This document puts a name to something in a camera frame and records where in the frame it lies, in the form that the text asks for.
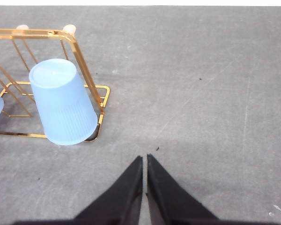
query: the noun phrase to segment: gold metal rack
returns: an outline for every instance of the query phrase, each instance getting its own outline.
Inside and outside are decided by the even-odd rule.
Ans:
[[[0,29],[0,39],[9,39],[11,40],[14,48],[16,49],[22,63],[24,64],[27,71],[30,71],[30,68],[28,67],[27,62],[25,61],[20,49],[18,48],[15,39],[20,39],[23,42],[23,45],[25,46],[26,50],[29,52],[30,56],[32,57],[33,61],[37,63],[37,59],[34,56],[33,52],[29,48],[26,39],[58,39],[60,41],[62,50],[64,52],[65,58],[68,60],[68,54],[66,52],[66,48],[64,45],[64,41],[69,44],[71,47],[71,50],[75,56],[75,59],[77,61],[77,64],[82,72],[83,78],[86,82],[84,87],[88,88],[97,108],[99,109],[99,120],[97,124],[97,128],[93,135],[88,138],[87,142],[94,141],[100,132],[100,128],[102,125],[103,117],[104,117],[104,108],[106,106],[110,88],[105,85],[95,85],[91,74],[89,72],[88,66],[83,58],[83,55],[81,53],[81,50],[78,46],[78,43],[74,37],[74,31],[71,32],[70,30],[65,29],[64,30],[31,30],[28,29],[26,25],[21,25],[17,29]],[[31,117],[31,113],[28,111],[28,109],[25,107],[25,105],[20,101],[19,98],[11,91],[10,87],[14,86],[15,89],[23,96],[27,96],[33,103],[35,103],[33,94],[27,93],[24,88],[22,88],[23,85],[30,85],[30,82],[26,81],[15,81],[12,76],[2,67],[0,66],[1,73],[9,80],[9,83],[5,84],[2,79],[0,79],[0,84],[3,87],[3,90],[0,93],[0,97],[4,97],[6,94],[10,94],[15,102],[17,102],[20,107],[26,112],[24,115],[14,115],[6,112],[5,110],[2,110],[2,112],[8,116],[8,117]],[[98,93],[98,89],[105,90],[105,94],[103,96],[100,96]],[[16,135],[16,136],[25,136],[25,137],[41,137],[46,138],[46,135],[44,134],[34,134],[34,133],[20,133],[20,132],[6,132],[6,131],[0,131],[0,135]]]

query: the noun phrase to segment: gray floor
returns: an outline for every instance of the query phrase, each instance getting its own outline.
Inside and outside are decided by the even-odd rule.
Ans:
[[[0,28],[23,23],[75,24],[111,95],[93,143],[0,136],[0,224],[72,218],[147,153],[219,218],[281,223],[281,7],[0,7]],[[0,63],[28,80],[8,46]]]

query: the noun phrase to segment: gold wire frame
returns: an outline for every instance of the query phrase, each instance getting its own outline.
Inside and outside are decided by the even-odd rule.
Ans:
[[[103,116],[104,116],[104,108],[106,106],[106,103],[107,103],[107,100],[109,97],[110,88],[105,85],[95,85],[75,37],[72,34],[70,34],[69,32],[64,31],[64,30],[0,29],[0,39],[10,39],[12,41],[13,46],[15,47],[19,57],[21,58],[22,63],[24,64],[24,66],[26,67],[28,72],[30,71],[30,68],[28,67],[25,59],[23,58],[20,49],[16,45],[15,39],[22,40],[25,48],[27,49],[27,51],[29,52],[30,56],[33,58],[35,63],[37,63],[36,57],[32,53],[32,51],[29,48],[28,44],[26,43],[25,39],[59,39],[61,47],[65,54],[65,58],[67,60],[68,60],[68,54],[66,52],[64,41],[68,42],[68,44],[70,45],[71,50],[73,51],[73,54],[76,58],[78,66],[82,72],[83,78],[86,82],[84,87],[89,89],[93,99],[96,102],[96,106],[100,112],[96,130],[94,131],[93,135],[90,138],[86,139],[85,141],[91,142],[91,141],[94,141],[95,139],[97,139],[100,129],[101,129]],[[22,107],[22,109],[26,112],[26,114],[25,115],[12,115],[12,114],[7,113],[4,110],[2,110],[2,112],[9,117],[30,117],[31,116],[30,112],[27,110],[27,108],[24,106],[24,104],[16,97],[16,95],[9,88],[11,85],[13,85],[15,87],[15,89],[21,95],[27,96],[35,103],[35,101],[32,97],[33,94],[27,93],[21,87],[21,85],[30,85],[30,82],[15,81],[12,78],[12,76],[2,66],[0,66],[0,71],[9,80],[9,83],[4,84],[4,82],[0,79],[0,84],[3,87],[3,90],[0,93],[0,97],[3,97],[5,94],[11,94],[12,97],[14,98],[14,100]],[[105,95],[100,96],[97,89],[104,89],[106,91]],[[28,134],[28,133],[5,132],[5,131],[4,132],[0,131],[0,135],[16,135],[16,136],[46,138],[46,135],[44,135],[44,134],[34,134],[34,133]]]

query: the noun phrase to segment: gray carpet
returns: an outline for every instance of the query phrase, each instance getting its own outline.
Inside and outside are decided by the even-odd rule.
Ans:
[[[147,153],[219,218],[281,223],[281,7],[0,7],[0,28],[69,23],[111,88],[102,132],[74,146],[0,136],[0,224],[73,218]],[[0,64],[28,80],[9,40]],[[0,128],[42,130],[37,116],[10,121]]]

